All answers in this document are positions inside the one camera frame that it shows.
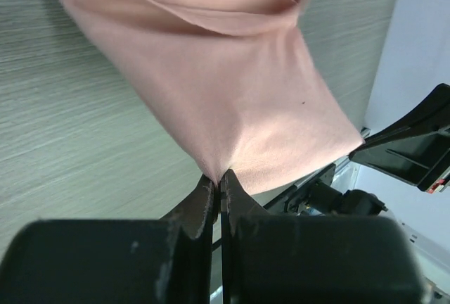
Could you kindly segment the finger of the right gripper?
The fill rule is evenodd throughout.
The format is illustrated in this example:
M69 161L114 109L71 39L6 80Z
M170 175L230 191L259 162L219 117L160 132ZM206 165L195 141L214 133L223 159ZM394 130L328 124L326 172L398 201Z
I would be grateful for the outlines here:
M439 84L404 117L368 137L349 159L433 194L449 186L449 85Z

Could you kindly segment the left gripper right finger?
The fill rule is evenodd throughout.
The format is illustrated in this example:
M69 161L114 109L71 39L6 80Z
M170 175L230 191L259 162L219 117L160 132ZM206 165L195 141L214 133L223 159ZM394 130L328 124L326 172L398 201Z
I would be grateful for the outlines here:
M425 303L428 287L387 217L272 215L222 177L225 303Z

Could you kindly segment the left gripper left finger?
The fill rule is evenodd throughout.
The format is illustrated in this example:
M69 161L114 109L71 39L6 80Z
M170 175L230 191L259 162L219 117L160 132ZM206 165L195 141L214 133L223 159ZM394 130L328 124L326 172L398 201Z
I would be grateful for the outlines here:
M215 187L159 220L37 220L1 262L2 303L208 303Z

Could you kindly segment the pink printed t-shirt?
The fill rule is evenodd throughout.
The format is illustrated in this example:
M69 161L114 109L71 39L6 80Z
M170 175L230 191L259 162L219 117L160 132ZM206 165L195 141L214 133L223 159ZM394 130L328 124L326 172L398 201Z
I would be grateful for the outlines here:
M363 143L297 26L308 0L60 0L213 182L275 189Z

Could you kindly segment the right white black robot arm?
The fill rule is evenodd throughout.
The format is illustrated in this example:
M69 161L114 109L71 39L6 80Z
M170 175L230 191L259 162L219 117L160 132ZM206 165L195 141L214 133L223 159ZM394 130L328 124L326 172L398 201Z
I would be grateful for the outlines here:
M433 194L449 185L449 85L438 84L413 110L367 138L349 160ZM374 195L331 186L334 164L302 186L292 186L284 213L312 208L322 214L378 215L387 208Z

